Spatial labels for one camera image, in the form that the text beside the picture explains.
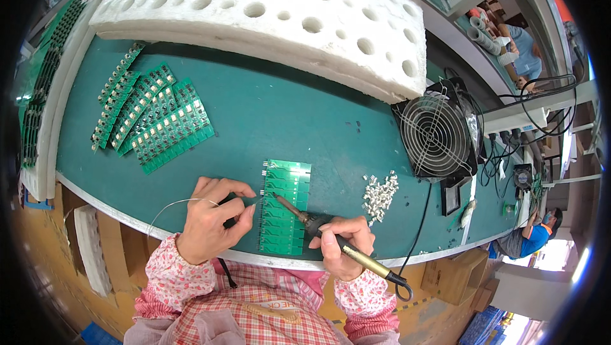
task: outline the floral sleeve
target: floral sleeve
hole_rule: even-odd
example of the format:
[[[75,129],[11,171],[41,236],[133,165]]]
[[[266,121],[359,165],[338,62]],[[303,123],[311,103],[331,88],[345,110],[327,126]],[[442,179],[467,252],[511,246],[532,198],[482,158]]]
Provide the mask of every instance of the floral sleeve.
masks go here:
[[[214,289],[214,267],[209,261],[187,263],[176,249],[179,235],[169,236],[151,255],[146,267],[149,284],[136,299],[135,317],[176,318],[189,299]]]
[[[369,270],[355,280],[335,280],[335,304],[348,317],[344,330],[349,340],[388,330],[398,332],[399,319],[393,314],[397,298],[387,288],[386,280]]]

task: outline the workbench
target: workbench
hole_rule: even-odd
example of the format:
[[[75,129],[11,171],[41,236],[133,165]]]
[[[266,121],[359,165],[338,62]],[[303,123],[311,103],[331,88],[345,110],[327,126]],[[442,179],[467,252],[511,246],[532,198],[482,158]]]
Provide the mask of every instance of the workbench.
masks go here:
[[[372,227],[373,256],[388,266],[400,265],[422,219],[429,183],[413,177],[389,105],[319,76],[266,60],[196,46],[157,43],[147,46],[130,70],[144,71],[166,61],[176,78],[191,79],[217,132],[156,171],[146,175],[130,152],[119,158],[111,148],[91,150],[89,137],[101,112],[97,95],[132,41],[102,40],[90,45],[68,99],[59,148],[57,178],[77,196],[124,224],[156,238],[181,231],[186,203],[175,204],[149,224],[161,209],[189,198],[197,177],[227,177],[263,188],[267,159],[312,165],[308,210],[346,217],[363,214],[362,176],[383,178],[394,170],[399,191],[384,222]],[[489,152],[489,140],[485,139]],[[507,195],[494,182],[477,183],[478,200],[470,226],[459,230],[456,215],[441,215],[440,186],[433,184],[422,233],[409,263],[445,257],[507,234],[516,225],[502,215],[505,201],[515,204],[513,160],[506,170]],[[472,183],[461,188],[462,207]],[[245,200],[246,204],[258,199]],[[307,241],[298,257],[260,253],[258,218],[253,229],[221,256],[256,265],[320,269],[319,250]]]

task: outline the soldering iron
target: soldering iron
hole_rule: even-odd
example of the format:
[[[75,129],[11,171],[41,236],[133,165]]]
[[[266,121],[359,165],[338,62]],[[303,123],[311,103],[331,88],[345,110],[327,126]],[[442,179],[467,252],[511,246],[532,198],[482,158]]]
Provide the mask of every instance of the soldering iron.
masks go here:
[[[299,221],[305,226],[305,230],[308,234],[312,236],[317,236],[319,238],[323,235],[322,231],[320,231],[318,228],[328,223],[327,219],[325,219],[324,216],[320,214],[318,214],[317,216],[311,216],[308,212],[300,211],[299,209],[297,209],[284,197],[281,197],[276,193],[273,193],[273,195],[274,198],[276,198],[282,206],[285,206],[288,211],[295,214]],[[401,287],[405,287],[408,290],[409,298],[411,299],[414,293],[412,291],[412,288],[409,286],[407,280],[392,272],[390,269],[384,267],[382,264],[380,264],[380,262],[377,262],[374,259],[371,259],[371,257],[362,253],[361,250],[350,244],[350,242],[348,242],[343,236],[335,234],[335,238],[337,239],[337,243],[339,244],[340,249],[343,253],[345,253],[348,257],[354,259],[358,264],[367,268],[371,272],[378,274],[380,277],[392,281],[394,284],[397,284]]]

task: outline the black fan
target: black fan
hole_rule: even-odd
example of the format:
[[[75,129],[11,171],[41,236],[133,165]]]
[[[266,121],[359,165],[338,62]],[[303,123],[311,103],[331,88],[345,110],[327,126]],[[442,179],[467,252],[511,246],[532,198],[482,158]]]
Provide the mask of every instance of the black fan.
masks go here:
[[[467,124],[469,113],[457,92],[461,88],[460,78],[442,80],[424,96],[392,106],[414,176],[431,182],[453,178],[453,186],[477,173],[478,121],[472,114],[475,127]]]
[[[513,181],[523,190],[530,190],[533,184],[533,166],[531,164],[515,165],[513,167]]]

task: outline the foam with holes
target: foam with holes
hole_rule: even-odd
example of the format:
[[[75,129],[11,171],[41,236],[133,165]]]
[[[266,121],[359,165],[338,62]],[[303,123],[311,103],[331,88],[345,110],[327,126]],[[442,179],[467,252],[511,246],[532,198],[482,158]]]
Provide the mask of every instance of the foam with holes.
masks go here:
[[[96,209],[89,204],[75,208],[74,228],[89,285],[99,295],[107,296],[112,290],[112,285],[108,272],[106,272],[106,262],[98,231],[98,218],[95,213]]]
[[[426,87],[418,0],[104,0],[89,23],[102,38],[279,62],[386,103],[421,96]]]

